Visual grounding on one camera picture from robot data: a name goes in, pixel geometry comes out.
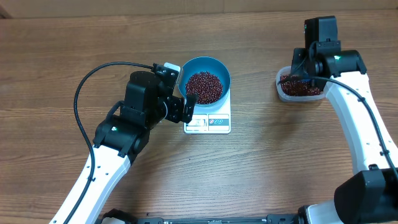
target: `wood grain surface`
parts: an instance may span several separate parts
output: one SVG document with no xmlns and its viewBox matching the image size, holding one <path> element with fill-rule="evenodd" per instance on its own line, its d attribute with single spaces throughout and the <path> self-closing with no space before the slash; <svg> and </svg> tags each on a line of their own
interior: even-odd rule
<svg viewBox="0 0 398 224">
<path fill-rule="evenodd" d="M 352 176 L 333 108 L 283 103 L 275 90 L 276 73 L 304 46 L 304 20 L 326 15 L 337 17 L 343 48 L 361 53 L 397 140 L 396 10 L 1 20 L 0 223 L 55 215 L 88 156 L 73 116 L 76 87 L 92 68 L 120 60 L 220 59 L 232 76 L 232 132 L 187 135 L 182 124 L 158 124 L 103 212 L 253 217 L 331 199 Z M 83 86 L 78 106 L 90 139 L 133 71 L 105 68 Z"/>
<path fill-rule="evenodd" d="M 398 0 L 0 0 L 7 18 L 396 9 Z"/>
</svg>

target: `kitchen scale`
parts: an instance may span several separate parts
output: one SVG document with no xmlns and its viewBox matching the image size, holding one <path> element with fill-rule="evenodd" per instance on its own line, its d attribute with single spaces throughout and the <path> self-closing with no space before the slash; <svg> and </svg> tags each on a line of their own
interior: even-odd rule
<svg viewBox="0 0 398 224">
<path fill-rule="evenodd" d="M 228 69 L 219 60 L 211 57 L 198 57 L 187 62 L 183 66 L 178 89 L 186 98 L 185 85 L 189 78 L 196 73 L 206 71 L 220 79 L 223 93 L 221 98 L 212 104 L 196 104 L 192 121 L 183 125 L 184 132 L 187 134 L 229 134 L 231 132 L 231 76 Z"/>
</svg>

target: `black cable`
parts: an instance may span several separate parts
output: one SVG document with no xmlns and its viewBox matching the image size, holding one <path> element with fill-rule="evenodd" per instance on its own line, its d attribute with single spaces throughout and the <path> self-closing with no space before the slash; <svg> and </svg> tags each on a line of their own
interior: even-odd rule
<svg viewBox="0 0 398 224">
<path fill-rule="evenodd" d="M 94 74 L 95 72 L 97 72 L 99 69 L 104 68 L 104 67 L 108 67 L 108 66 L 112 66 L 112 65 L 130 65 L 130 66 L 136 66 L 136 67 L 142 67 L 142 68 L 149 68 L 149 69 L 152 69 L 152 68 L 153 68 L 152 66 L 149 66 L 149 65 L 142 65 L 142 64 L 139 64 L 139 63 L 131 63 L 131 62 L 110 62 L 110 63 L 105 63 L 105 64 L 103 64 L 103 65 L 100 65 L 100 66 L 94 68 L 91 72 L 89 72 L 89 73 L 81 80 L 79 86 L 78 86 L 77 89 L 76 89 L 75 99 L 74 99 L 74 101 L 73 101 L 73 110 L 74 110 L 74 112 L 75 112 L 75 118 L 76 118 L 77 125 L 79 126 L 79 129 L 80 129 L 80 131 L 81 131 L 81 134 L 83 135 L 83 138 L 85 139 L 85 141 L 86 141 L 86 143 L 87 143 L 88 149 L 90 150 L 91 169 L 90 169 L 90 174 L 89 174 L 89 176 L 88 176 L 88 178 L 87 178 L 87 183 L 86 183 L 86 185 L 85 185 L 85 188 L 84 188 L 83 191 L 81 192 L 81 195 L 80 195 L 79 199 L 77 200 L 75 206 L 72 208 L 72 210 L 70 211 L 70 213 L 69 213 L 67 219 L 64 221 L 63 224 L 67 224 L 67 223 L 70 221 L 70 219 L 72 218 L 73 214 L 76 212 L 77 208 L 79 207 L 81 201 L 83 200 L 83 198 L 84 198 L 84 196 L 85 196 L 85 194 L 86 194 L 86 192 L 87 192 L 87 190 L 88 190 L 88 187 L 90 186 L 91 180 L 92 180 L 92 178 L 93 178 L 93 176 L 94 176 L 94 168 L 95 168 L 95 157 L 94 157 L 93 146 L 91 145 L 90 140 L 88 139 L 88 136 L 87 136 L 87 134 L 86 134 L 86 131 L 85 131 L 84 128 L 83 128 L 83 125 L 81 125 L 80 118 L 79 118 L 79 114 L 78 114 L 78 112 L 77 112 L 77 99 L 78 99 L 78 97 L 79 97 L 79 92 L 80 92 L 81 87 L 83 86 L 84 82 L 87 80 L 88 77 L 90 77 L 92 74 Z"/>
<path fill-rule="evenodd" d="M 303 66 L 303 64 L 307 60 L 307 58 L 308 58 L 308 55 L 305 56 L 305 58 L 301 61 L 301 63 L 293 71 L 290 71 L 290 75 L 289 75 L 290 77 L 292 75 L 294 75 L 294 73 L 297 72 L 297 70 L 299 70 L 301 66 Z"/>
<path fill-rule="evenodd" d="M 379 127 L 379 125 L 378 125 L 378 123 L 376 121 L 376 117 L 374 116 L 374 113 L 373 113 L 371 107 L 368 105 L 368 102 L 366 102 L 365 97 L 362 97 L 357 91 L 355 91 L 354 89 L 352 89 L 348 85 L 345 85 L 344 83 L 339 82 L 339 81 L 334 80 L 334 79 L 331 79 L 331 78 L 325 78 L 325 77 L 299 77 L 299 76 L 294 76 L 294 78 L 297 78 L 298 80 L 312 79 L 312 80 L 323 80 L 323 81 L 327 81 L 327 82 L 332 82 L 332 83 L 335 83 L 335 84 L 347 89 L 348 91 L 352 92 L 356 97 L 358 97 L 358 101 L 362 102 L 362 104 L 365 106 L 366 110 L 369 113 L 369 116 L 370 116 L 370 118 L 372 120 L 372 123 L 373 123 L 373 126 L 374 126 L 374 130 L 376 131 L 377 137 L 379 138 L 379 141 L 380 141 L 382 154 L 386 158 L 386 161 L 387 161 L 389 167 L 392 169 L 392 171 L 393 171 L 393 173 L 395 175 L 396 181 L 398 182 L 397 169 L 396 169 L 394 163 L 392 162 L 390 154 L 389 154 L 389 151 L 387 150 L 386 144 L 384 143 L 383 136 L 381 135 L 380 127 Z M 287 82 L 289 80 L 290 80 L 290 78 L 286 78 L 283 81 L 279 81 L 278 84 Z"/>
<path fill-rule="evenodd" d="M 294 75 L 294 73 L 297 72 L 297 70 L 299 70 L 301 66 L 303 66 L 304 62 L 307 59 L 312 60 L 312 51 L 311 51 L 311 49 L 312 49 L 313 45 L 316 44 L 316 43 L 318 43 L 318 41 L 314 41 L 314 42 L 311 43 L 310 48 L 308 49 L 308 54 L 303 58 L 303 60 L 300 62 L 300 64 L 293 71 L 290 71 L 290 75 L 289 76 Z"/>
</svg>

